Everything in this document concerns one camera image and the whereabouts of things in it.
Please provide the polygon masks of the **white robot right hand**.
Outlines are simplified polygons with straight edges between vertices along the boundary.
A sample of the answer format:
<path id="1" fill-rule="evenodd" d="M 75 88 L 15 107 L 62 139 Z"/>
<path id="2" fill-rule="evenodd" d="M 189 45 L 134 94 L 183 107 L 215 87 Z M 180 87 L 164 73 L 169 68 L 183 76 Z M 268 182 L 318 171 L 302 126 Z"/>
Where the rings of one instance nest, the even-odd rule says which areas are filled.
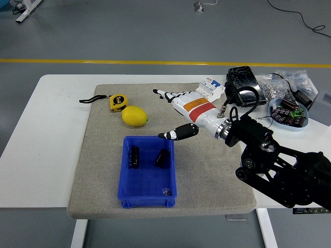
<path id="1" fill-rule="evenodd" d="M 166 99 L 179 114 L 189 120 L 189 123 L 174 130 L 158 134 L 159 138 L 184 140 L 197 135 L 200 128 L 205 128 L 211 136 L 219 139 L 229 124 L 225 117 L 218 117 L 219 110 L 212 103 L 195 91 L 174 93 L 154 89 L 153 92 L 158 94 L 160 99 Z"/>

